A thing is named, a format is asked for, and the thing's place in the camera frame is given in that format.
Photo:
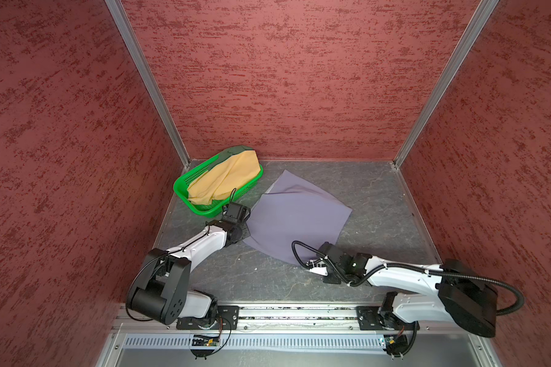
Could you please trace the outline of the yellow skirt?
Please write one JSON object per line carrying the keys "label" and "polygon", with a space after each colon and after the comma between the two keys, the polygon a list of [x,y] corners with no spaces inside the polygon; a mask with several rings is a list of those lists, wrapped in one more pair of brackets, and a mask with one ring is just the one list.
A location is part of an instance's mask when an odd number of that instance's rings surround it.
{"label": "yellow skirt", "polygon": [[213,166],[188,186],[188,200],[194,205],[211,205],[226,200],[232,191],[248,184],[260,173],[255,151],[245,151]]}

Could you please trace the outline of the lavender skirt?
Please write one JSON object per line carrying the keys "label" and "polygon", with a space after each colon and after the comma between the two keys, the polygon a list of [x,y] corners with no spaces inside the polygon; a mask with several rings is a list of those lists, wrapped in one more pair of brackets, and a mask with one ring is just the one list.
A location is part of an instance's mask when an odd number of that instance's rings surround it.
{"label": "lavender skirt", "polygon": [[243,243],[271,258],[297,265],[292,242],[314,249],[335,244],[352,209],[313,183],[284,171],[254,207]]}

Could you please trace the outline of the green plastic basket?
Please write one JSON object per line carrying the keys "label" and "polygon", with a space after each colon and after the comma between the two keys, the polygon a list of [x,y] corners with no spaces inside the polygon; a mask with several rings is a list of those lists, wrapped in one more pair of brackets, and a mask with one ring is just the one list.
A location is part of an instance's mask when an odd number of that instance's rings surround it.
{"label": "green plastic basket", "polygon": [[193,213],[211,218],[228,203],[240,199],[262,176],[256,151],[239,145],[180,176],[174,183],[174,192]]}

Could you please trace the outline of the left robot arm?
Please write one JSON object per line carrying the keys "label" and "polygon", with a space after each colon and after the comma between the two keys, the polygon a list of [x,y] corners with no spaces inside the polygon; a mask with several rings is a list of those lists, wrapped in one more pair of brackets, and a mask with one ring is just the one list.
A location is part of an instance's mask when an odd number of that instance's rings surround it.
{"label": "left robot arm", "polygon": [[240,241],[250,214],[249,207],[229,203],[219,220],[207,223],[193,238],[168,250],[152,249],[129,287],[127,315],[166,326],[184,320],[203,330],[214,328],[220,322],[217,298],[192,291],[191,272],[215,252]]}

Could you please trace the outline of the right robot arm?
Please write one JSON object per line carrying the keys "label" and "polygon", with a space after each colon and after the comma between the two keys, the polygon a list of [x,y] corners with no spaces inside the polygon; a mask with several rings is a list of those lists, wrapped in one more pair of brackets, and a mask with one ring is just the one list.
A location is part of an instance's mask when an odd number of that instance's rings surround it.
{"label": "right robot arm", "polygon": [[386,328],[436,321],[455,324],[476,336],[495,337],[497,290],[460,261],[414,265],[364,253],[349,255],[325,243],[307,265],[310,272],[335,284],[393,289],[378,309],[378,320]]}

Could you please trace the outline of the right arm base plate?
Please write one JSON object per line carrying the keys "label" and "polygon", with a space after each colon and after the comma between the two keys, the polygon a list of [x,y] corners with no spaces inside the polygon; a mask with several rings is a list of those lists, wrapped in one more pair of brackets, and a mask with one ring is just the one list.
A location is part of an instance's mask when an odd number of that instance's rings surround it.
{"label": "right arm base plate", "polygon": [[414,322],[402,321],[393,311],[383,307],[358,306],[356,313],[360,330],[413,331],[420,328]]}

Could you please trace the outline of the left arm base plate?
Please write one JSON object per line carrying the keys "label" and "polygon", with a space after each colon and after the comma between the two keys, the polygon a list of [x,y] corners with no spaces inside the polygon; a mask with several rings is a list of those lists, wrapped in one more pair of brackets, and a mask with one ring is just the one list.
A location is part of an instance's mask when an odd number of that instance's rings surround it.
{"label": "left arm base plate", "polygon": [[183,317],[176,321],[177,330],[235,330],[240,308],[238,306],[211,305],[202,318]]}

